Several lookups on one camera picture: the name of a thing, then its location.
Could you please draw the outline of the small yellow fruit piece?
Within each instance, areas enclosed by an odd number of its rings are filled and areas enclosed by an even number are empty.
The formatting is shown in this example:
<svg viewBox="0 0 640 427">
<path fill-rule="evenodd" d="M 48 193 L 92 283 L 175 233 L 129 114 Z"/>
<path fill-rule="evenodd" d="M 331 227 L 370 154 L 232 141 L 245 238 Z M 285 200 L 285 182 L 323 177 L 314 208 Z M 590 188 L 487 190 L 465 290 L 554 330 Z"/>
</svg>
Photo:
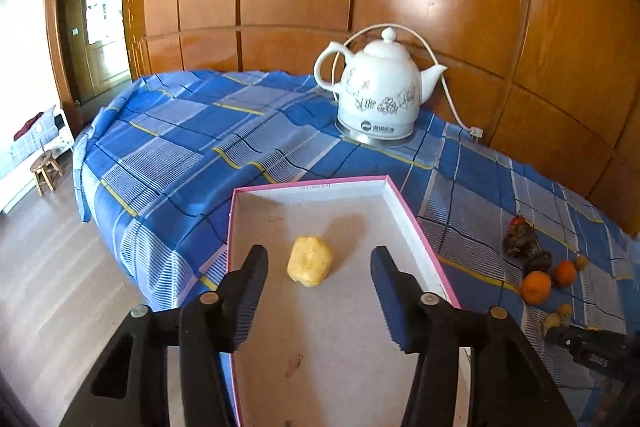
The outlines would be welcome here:
<svg viewBox="0 0 640 427">
<path fill-rule="evenodd" d="M 555 327 L 568 327 L 573 317 L 573 308 L 568 303 L 563 303 L 542 322 L 542 335 L 547 335 L 550 329 Z"/>
</svg>

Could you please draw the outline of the small orange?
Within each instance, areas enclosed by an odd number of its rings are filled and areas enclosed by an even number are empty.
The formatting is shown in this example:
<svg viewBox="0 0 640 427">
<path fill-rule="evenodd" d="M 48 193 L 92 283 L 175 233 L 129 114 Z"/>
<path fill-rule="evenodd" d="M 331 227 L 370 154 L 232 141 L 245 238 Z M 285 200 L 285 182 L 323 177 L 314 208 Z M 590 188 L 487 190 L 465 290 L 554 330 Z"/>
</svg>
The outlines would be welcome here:
<svg viewBox="0 0 640 427">
<path fill-rule="evenodd" d="M 563 260 L 553 268 L 552 279 L 555 286 L 567 288 L 574 284 L 577 277 L 575 263 L 570 260 Z"/>
</svg>

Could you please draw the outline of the small yellow-brown fruit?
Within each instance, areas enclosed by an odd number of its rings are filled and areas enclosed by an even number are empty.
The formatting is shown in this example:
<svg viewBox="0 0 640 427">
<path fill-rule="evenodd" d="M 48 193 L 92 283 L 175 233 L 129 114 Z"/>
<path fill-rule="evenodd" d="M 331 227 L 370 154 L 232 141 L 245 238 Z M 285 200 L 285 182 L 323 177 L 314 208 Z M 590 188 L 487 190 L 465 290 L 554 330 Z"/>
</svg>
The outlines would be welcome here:
<svg viewBox="0 0 640 427">
<path fill-rule="evenodd" d="M 585 270 L 589 265 L 589 259 L 584 255 L 577 255 L 574 260 L 574 265 L 577 271 Z"/>
</svg>

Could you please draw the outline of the large orange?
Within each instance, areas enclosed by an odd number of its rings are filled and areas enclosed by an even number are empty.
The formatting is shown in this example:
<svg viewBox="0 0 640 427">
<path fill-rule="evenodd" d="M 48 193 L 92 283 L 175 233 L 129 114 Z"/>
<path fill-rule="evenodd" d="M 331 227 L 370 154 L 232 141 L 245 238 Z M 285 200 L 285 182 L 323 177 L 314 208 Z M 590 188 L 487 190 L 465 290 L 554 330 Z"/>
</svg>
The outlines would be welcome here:
<svg viewBox="0 0 640 427">
<path fill-rule="evenodd" d="M 546 272 L 532 271 L 524 277 L 521 296 L 529 306 L 538 306 L 548 299 L 551 287 L 551 277 Z"/>
</svg>

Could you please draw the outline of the yellow peeled fruit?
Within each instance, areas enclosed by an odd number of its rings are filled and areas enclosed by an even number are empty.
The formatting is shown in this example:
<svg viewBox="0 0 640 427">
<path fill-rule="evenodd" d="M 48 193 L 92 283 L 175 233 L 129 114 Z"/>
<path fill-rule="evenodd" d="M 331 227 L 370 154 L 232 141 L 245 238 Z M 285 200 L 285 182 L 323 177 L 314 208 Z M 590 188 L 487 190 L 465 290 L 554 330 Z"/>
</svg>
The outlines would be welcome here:
<svg viewBox="0 0 640 427">
<path fill-rule="evenodd" d="M 286 273 L 295 283 L 316 287 L 329 275 L 333 260 L 334 252 L 323 239 L 299 236 L 288 258 Z"/>
</svg>

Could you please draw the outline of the dark dried fruit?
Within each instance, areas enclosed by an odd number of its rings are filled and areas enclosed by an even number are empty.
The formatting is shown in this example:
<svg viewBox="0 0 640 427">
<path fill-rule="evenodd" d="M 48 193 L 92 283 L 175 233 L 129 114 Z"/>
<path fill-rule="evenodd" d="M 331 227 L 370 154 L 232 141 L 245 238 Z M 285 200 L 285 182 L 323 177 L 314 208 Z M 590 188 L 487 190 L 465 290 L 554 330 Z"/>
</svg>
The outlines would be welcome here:
<svg viewBox="0 0 640 427">
<path fill-rule="evenodd" d="M 551 268 L 551 254 L 541 247 L 535 229 L 527 221 L 516 227 L 509 225 L 502 246 L 508 257 L 521 262 L 525 275 L 532 271 L 547 273 Z"/>
</svg>

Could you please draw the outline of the red tomato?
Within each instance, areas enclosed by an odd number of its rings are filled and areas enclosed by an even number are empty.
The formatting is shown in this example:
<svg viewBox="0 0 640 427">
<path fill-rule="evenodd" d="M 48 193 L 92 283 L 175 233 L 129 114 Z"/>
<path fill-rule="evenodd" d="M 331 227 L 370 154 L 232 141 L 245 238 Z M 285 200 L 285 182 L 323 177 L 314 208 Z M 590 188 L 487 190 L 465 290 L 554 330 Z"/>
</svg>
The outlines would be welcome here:
<svg viewBox="0 0 640 427">
<path fill-rule="evenodd" d="M 511 222 L 510 225 L 511 227 L 516 227 L 517 225 L 521 225 L 522 223 L 525 223 L 526 219 L 523 216 L 515 216 Z"/>
</svg>

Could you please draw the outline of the pink-rimmed white tray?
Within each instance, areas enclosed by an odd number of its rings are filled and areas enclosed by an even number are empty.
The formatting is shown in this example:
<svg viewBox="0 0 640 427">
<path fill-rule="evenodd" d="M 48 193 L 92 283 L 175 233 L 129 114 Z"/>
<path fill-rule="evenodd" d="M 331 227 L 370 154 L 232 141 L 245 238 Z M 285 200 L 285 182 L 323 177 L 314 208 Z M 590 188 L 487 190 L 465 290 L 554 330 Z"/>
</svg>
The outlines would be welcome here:
<svg viewBox="0 0 640 427">
<path fill-rule="evenodd" d="M 316 287 L 288 277 L 295 239 L 334 252 Z M 242 426 L 397 426 L 416 356 L 390 338 L 370 275 L 385 246 L 424 291 L 454 298 L 430 244 L 386 176 L 242 187 L 232 197 L 228 265 L 268 251 L 268 275 L 250 333 L 231 358 Z"/>
</svg>

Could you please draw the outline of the blue plaid tablecloth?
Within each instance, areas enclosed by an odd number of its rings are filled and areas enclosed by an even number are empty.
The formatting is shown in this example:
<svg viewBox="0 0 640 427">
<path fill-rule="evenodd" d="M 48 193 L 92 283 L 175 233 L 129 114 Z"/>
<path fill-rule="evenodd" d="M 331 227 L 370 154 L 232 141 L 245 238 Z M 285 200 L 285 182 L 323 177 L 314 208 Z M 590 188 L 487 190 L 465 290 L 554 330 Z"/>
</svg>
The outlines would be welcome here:
<svg viewBox="0 0 640 427">
<path fill-rule="evenodd" d="M 506 308 L 518 320 L 582 426 L 614 387 L 542 340 L 544 314 L 570 305 L 577 325 L 639 329 L 639 243 L 582 196 L 471 141 L 422 110 L 412 140 L 391 150 L 349 141 L 332 98 L 285 72 L 164 72 L 100 110 L 74 146 L 74 189 L 116 261 L 155 310 L 224 276 L 231 197 L 241 186 L 388 176 L 421 225 L 460 303 Z M 567 289 L 534 308 L 522 272 L 503 256 L 509 222 L 524 217 L 555 260 L 585 256 Z"/>
</svg>

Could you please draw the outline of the small wooden stool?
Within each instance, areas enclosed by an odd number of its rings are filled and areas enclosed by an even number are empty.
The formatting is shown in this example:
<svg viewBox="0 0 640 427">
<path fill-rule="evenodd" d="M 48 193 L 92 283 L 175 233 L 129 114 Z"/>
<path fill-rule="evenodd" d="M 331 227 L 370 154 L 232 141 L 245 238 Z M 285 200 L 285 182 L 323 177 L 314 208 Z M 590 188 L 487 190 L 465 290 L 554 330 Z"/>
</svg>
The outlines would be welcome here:
<svg viewBox="0 0 640 427">
<path fill-rule="evenodd" d="M 56 159 L 53 157 L 52 150 L 45 150 L 32 163 L 29 170 L 35 179 L 35 186 L 39 196 L 43 195 L 43 185 L 45 185 L 50 192 L 54 192 L 54 178 L 56 176 L 58 176 L 59 178 L 62 178 L 62 176 L 64 176 L 64 171 L 60 167 L 60 165 L 58 165 Z"/>
</svg>

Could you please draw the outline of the white ceramic electric kettle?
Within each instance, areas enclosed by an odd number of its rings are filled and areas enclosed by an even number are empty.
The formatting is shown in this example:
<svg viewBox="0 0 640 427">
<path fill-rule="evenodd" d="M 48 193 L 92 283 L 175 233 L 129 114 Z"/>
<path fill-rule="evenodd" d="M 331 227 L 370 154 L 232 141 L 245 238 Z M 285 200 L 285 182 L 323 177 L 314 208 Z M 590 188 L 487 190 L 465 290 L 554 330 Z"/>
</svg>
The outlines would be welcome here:
<svg viewBox="0 0 640 427">
<path fill-rule="evenodd" d="M 400 145 L 411 140 L 421 106 L 431 98 L 447 67 L 434 63 L 418 69 L 397 31 L 412 31 L 398 24 L 376 24 L 357 32 L 379 29 L 381 38 L 356 53 L 346 43 L 332 41 L 314 62 L 314 80 L 337 97 L 336 127 L 344 135 L 371 145 Z M 333 55 L 344 57 L 341 79 L 326 81 L 321 69 Z"/>
</svg>

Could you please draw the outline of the white bench with cloth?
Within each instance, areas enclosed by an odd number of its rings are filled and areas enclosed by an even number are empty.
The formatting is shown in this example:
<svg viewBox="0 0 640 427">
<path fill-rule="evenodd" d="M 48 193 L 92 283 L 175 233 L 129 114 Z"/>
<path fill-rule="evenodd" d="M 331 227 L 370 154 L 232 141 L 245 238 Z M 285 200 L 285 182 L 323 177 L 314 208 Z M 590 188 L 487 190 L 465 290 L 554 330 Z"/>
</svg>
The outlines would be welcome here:
<svg viewBox="0 0 640 427">
<path fill-rule="evenodd" d="M 1 151 L 1 211 L 9 212 L 35 186 L 30 165 L 48 150 L 58 158 L 70 150 L 74 139 L 63 109 L 52 106 L 20 139 Z"/>
</svg>

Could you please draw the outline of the wooden wardrobe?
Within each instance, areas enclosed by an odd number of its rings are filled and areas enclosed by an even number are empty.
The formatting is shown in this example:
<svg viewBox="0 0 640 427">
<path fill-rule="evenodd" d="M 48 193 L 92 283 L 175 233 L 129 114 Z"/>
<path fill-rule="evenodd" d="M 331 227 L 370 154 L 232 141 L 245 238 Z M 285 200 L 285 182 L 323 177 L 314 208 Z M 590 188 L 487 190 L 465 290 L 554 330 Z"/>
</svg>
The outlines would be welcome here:
<svg viewBox="0 0 640 427">
<path fill-rule="evenodd" d="M 639 0 L 144 0 L 144 15 L 153 72 L 306 74 L 330 41 L 410 27 L 447 67 L 438 116 L 639 231 Z"/>
</svg>

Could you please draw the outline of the wooden door with glass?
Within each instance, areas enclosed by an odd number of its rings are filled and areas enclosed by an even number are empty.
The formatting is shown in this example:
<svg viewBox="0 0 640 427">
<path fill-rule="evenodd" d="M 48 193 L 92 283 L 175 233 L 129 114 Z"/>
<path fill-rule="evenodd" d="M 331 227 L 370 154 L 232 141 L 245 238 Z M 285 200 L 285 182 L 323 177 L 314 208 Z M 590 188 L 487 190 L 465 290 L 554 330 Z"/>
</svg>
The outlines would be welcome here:
<svg viewBox="0 0 640 427">
<path fill-rule="evenodd" d="M 127 0 L 44 0 L 58 99 L 72 109 L 113 95 L 132 78 Z"/>
</svg>

